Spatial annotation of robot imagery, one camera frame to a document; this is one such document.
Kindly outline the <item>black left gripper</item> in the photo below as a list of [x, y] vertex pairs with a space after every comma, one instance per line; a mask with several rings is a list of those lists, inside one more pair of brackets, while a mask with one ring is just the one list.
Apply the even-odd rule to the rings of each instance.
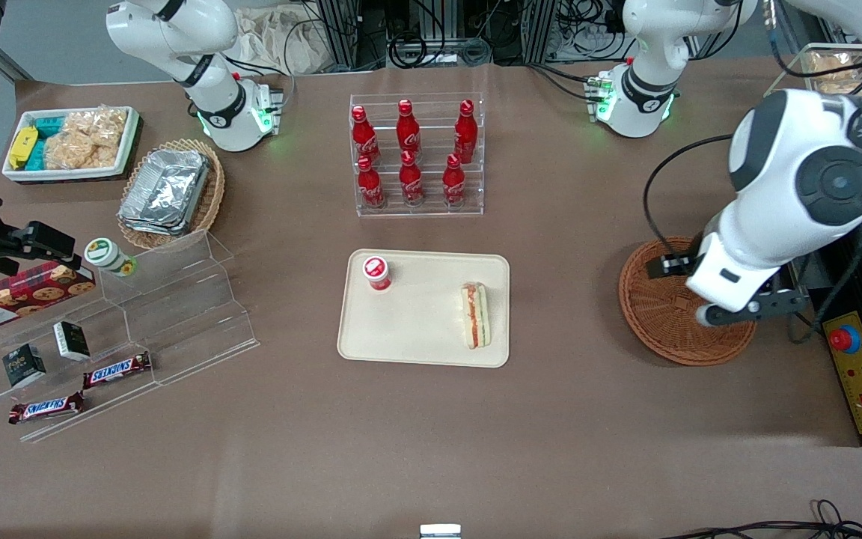
[[703, 255], [685, 253], [684, 255], [660, 255], [646, 263], [648, 279], [668, 277], [689, 277], [697, 271]]

